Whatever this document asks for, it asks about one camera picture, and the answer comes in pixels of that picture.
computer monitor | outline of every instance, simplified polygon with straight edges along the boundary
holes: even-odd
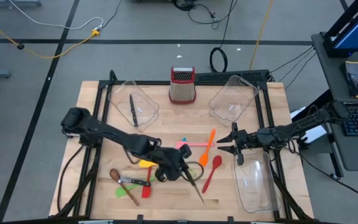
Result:
[[[348,57],[358,52],[358,0],[349,6],[323,37],[330,57]]]

spoon head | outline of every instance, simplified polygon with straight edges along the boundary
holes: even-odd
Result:
[[[212,161],[212,167],[218,168],[220,165],[222,165],[222,157],[221,156],[215,156],[214,160]]]
[[[118,170],[116,170],[116,169],[111,169],[111,170],[110,170],[110,177],[111,177],[113,180],[115,180],[115,181],[118,182],[118,180],[120,179]]]
[[[203,154],[200,159],[198,160],[198,162],[203,166],[206,167],[207,163],[208,163],[208,154]]]

black desk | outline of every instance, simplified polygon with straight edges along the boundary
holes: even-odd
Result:
[[[329,87],[329,90],[317,98],[312,105],[314,104],[320,108],[332,100],[338,100],[344,103],[358,103],[358,99],[350,97],[349,88],[347,87],[344,75],[339,69],[339,66],[342,65],[347,58],[329,58],[323,47],[323,38],[320,34],[312,35],[311,39]],[[354,53],[349,59],[358,60],[358,53]],[[295,116],[292,121],[294,122],[304,115],[305,113],[300,113],[298,116]],[[340,125],[327,124],[327,128],[331,146],[332,148],[336,147],[338,149],[344,168],[349,171],[358,171],[358,137],[345,136]],[[330,156],[336,175],[342,177],[343,173],[338,165],[339,158],[334,149],[330,153]]]

red spatula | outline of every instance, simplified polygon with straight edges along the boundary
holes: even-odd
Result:
[[[152,175],[152,167],[149,167],[149,170],[147,171],[147,181],[148,182],[150,182],[150,176],[151,175]],[[150,197],[151,193],[152,193],[152,187],[151,186],[143,186],[142,198]]]

white cable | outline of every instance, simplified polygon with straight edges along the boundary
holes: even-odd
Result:
[[[100,20],[102,21],[102,23],[95,28],[96,30],[100,30],[100,29],[102,28],[102,26],[103,26],[103,23],[104,23],[104,21],[103,21],[102,18],[100,18],[100,17],[94,17],[94,18],[88,20],[87,22],[85,22],[82,26],[77,27],[77,28],[66,27],[66,26],[63,26],[63,25],[45,24],[45,23],[42,23],[42,22],[35,21],[33,18],[31,18],[30,16],[28,16],[28,15],[27,15],[25,12],[23,12],[21,9],[19,9],[19,7],[17,7],[17,6],[13,3],[12,0],[9,0],[9,1],[12,3],[12,5],[13,5],[17,10],[19,10],[21,13],[23,13],[23,15],[25,15],[25,16],[26,16],[27,18],[29,18],[31,21],[35,22],[36,24],[40,24],[40,25],[44,25],[44,26],[62,27],[62,28],[66,28],[66,29],[78,30],[78,29],[80,29],[80,28],[86,26],[86,25],[87,25],[88,23],[90,23],[92,20],[94,20],[94,19],[100,19]]]

